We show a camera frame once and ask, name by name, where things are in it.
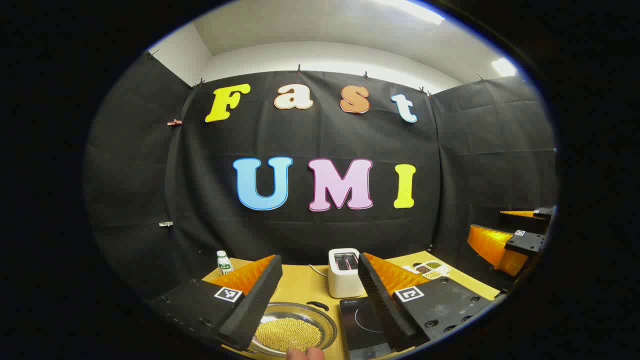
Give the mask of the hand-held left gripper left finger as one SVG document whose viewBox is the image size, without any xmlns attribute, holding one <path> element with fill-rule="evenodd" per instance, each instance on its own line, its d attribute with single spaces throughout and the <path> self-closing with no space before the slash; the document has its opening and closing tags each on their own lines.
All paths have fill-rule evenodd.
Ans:
<svg viewBox="0 0 640 360">
<path fill-rule="evenodd" d="M 189 280 L 147 303 L 203 344 L 244 351 L 281 277 L 282 259 L 274 254 L 211 281 Z"/>
</svg>

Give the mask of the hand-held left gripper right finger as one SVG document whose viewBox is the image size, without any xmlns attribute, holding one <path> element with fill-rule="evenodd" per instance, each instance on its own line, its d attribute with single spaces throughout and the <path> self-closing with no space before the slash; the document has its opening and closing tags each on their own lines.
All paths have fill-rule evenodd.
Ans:
<svg viewBox="0 0 640 360">
<path fill-rule="evenodd" d="M 358 256 L 358 276 L 398 353 L 450 336 L 493 303 L 448 276 L 429 279 L 366 252 Z"/>
</svg>

